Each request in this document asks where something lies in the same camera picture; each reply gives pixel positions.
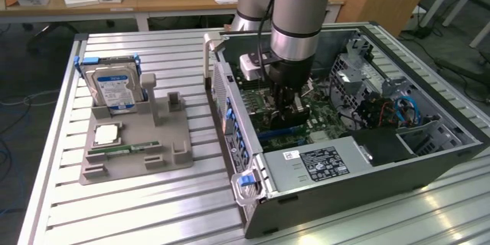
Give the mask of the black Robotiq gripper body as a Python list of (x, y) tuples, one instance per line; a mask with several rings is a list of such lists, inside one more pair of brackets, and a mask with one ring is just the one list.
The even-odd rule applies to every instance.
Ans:
[(312, 57), (291, 61), (272, 55), (267, 58), (270, 87), (302, 88), (312, 67)]

